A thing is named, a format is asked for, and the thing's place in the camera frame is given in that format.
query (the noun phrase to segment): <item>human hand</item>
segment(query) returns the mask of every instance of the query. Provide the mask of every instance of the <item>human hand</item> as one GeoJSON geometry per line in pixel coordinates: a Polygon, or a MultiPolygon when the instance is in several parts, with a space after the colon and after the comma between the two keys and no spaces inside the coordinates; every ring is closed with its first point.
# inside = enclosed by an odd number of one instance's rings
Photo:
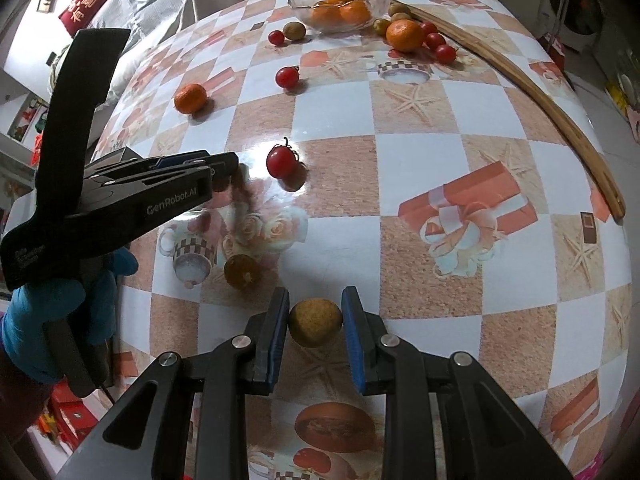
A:
{"type": "Polygon", "coordinates": [[[137,270],[136,257],[121,248],[112,253],[109,267],[100,271],[88,292],[78,280],[63,278],[27,283],[14,290],[1,327],[9,359],[39,383],[59,382],[62,373],[49,351],[42,325],[65,318],[88,299],[90,322],[86,333],[79,336],[92,345],[103,343],[116,329],[115,277],[130,276],[137,270]]]}

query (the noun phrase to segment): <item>picture frame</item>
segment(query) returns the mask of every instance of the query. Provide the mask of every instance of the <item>picture frame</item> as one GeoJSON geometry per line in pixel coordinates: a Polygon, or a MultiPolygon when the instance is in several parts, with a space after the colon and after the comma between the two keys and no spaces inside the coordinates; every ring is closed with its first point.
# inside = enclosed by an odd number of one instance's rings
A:
{"type": "Polygon", "coordinates": [[[56,7],[56,0],[39,0],[38,8],[36,9],[38,12],[53,12],[56,7]]]}

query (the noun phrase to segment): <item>teacup print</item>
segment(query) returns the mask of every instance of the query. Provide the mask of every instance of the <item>teacup print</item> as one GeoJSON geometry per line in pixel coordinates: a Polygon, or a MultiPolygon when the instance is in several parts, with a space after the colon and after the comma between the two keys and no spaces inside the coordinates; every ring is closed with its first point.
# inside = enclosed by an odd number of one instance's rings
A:
{"type": "Polygon", "coordinates": [[[175,275],[186,288],[206,280],[216,262],[216,243],[204,235],[210,223],[209,211],[189,211],[160,231],[158,250],[173,259],[175,275]]]}

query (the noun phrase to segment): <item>cherry tomato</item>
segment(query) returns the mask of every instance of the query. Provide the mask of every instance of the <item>cherry tomato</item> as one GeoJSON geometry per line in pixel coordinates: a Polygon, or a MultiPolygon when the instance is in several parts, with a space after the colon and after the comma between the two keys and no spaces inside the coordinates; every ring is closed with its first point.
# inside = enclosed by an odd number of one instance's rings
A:
{"type": "Polygon", "coordinates": [[[285,41],[284,33],[281,30],[274,30],[273,32],[269,33],[268,40],[269,43],[275,46],[282,46],[284,45],[285,41]]]}
{"type": "Polygon", "coordinates": [[[422,31],[424,32],[424,39],[426,40],[427,36],[429,34],[433,34],[438,32],[438,27],[436,27],[433,23],[431,22],[422,22],[420,24],[420,28],[422,29],[422,31]]]}
{"type": "Polygon", "coordinates": [[[436,47],[436,59],[442,65],[453,63],[456,59],[456,49],[451,45],[441,45],[436,47]]]}
{"type": "Polygon", "coordinates": [[[331,457],[312,447],[303,447],[293,456],[293,463],[302,469],[311,469],[320,474],[331,470],[331,457]]]}
{"type": "Polygon", "coordinates": [[[287,90],[293,88],[300,80],[300,72],[295,66],[286,66],[276,72],[276,85],[287,90]]]}
{"type": "Polygon", "coordinates": [[[427,34],[424,43],[426,43],[431,50],[436,50],[439,46],[446,44],[447,41],[442,34],[432,32],[431,34],[427,34]]]}
{"type": "Polygon", "coordinates": [[[267,171],[273,178],[285,178],[296,169],[298,154],[291,149],[287,137],[284,146],[277,144],[267,155],[267,171]]]}

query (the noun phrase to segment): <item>clear glass bowl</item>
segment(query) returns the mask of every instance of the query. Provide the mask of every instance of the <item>clear glass bowl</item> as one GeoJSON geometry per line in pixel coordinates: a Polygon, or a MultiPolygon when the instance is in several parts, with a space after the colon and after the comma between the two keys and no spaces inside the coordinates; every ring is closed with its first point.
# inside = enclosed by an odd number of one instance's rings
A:
{"type": "Polygon", "coordinates": [[[332,6],[324,0],[288,0],[297,19],[320,32],[349,32],[369,27],[384,16],[391,0],[358,0],[332,6]]]}

